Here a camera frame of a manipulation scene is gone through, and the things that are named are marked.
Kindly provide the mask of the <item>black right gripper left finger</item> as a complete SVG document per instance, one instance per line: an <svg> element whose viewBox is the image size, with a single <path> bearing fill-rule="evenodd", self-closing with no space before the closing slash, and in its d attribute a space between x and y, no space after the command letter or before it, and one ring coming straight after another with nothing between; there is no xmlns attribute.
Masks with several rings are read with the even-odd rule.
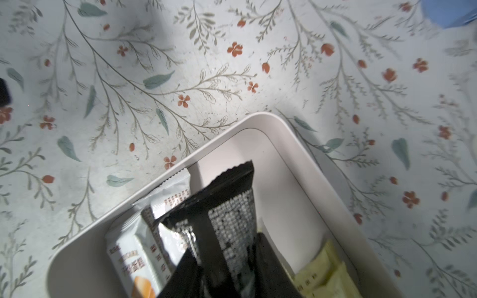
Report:
<svg viewBox="0 0 477 298"><path fill-rule="evenodd" d="M175 272L158 298L202 298L202 268L193 254L186 250Z"/></svg>

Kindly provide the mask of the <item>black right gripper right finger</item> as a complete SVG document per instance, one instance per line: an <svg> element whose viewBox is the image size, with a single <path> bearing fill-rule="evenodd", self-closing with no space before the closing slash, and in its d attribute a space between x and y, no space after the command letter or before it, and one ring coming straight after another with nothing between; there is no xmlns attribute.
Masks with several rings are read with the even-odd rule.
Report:
<svg viewBox="0 0 477 298"><path fill-rule="evenodd" d="M263 233L255 239L256 298L301 298Z"/></svg>

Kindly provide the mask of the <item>black cookie packet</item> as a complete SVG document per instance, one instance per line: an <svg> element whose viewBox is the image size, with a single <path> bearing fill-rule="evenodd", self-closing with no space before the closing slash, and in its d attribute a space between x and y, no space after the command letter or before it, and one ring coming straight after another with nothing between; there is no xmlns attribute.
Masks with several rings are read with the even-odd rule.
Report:
<svg viewBox="0 0 477 298"><path fill-rule="evenodd" d="M253 298L257 218L252 161L230 168L157 219L184 236L212 298Z"/></svg>

